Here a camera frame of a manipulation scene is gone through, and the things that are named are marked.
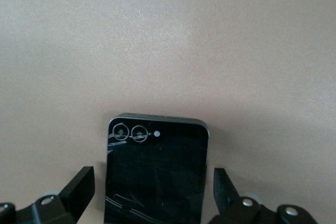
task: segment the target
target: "phone cover screen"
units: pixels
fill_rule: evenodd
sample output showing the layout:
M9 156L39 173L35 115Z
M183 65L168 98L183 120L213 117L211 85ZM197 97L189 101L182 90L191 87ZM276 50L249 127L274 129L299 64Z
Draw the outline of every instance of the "phone cover screen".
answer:
M200 124L113 119L104 222L199 224L207 145Z

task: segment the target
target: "silver screw head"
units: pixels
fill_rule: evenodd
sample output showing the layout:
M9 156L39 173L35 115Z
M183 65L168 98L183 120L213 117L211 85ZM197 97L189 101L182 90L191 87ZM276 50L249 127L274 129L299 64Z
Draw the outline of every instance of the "silver screw head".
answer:
M253 202L250 199L243 199L243 205L246 207L251 207L253 206Z
M292 215L292 216L297 216L299 213L296 211L295 208L286 207L286 214Z
M50 202L52 202L54 199L53 196L51 197L48 197L48 198L45 198L44 200L41 201L41 205L46 205L46 204L49 204Z
M8 205L7 205L7 204L1 206L1 207L0 207L0 212L4 211L6 208L8 208Z

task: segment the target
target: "table surface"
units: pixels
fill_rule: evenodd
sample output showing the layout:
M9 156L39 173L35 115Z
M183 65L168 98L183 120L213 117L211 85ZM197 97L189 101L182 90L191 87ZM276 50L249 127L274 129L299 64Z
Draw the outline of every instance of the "table surface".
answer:
M336 220L336 0L0 0L0 201L83 166L103 223L107 127L120 113L209 127L214 167L275 210Z

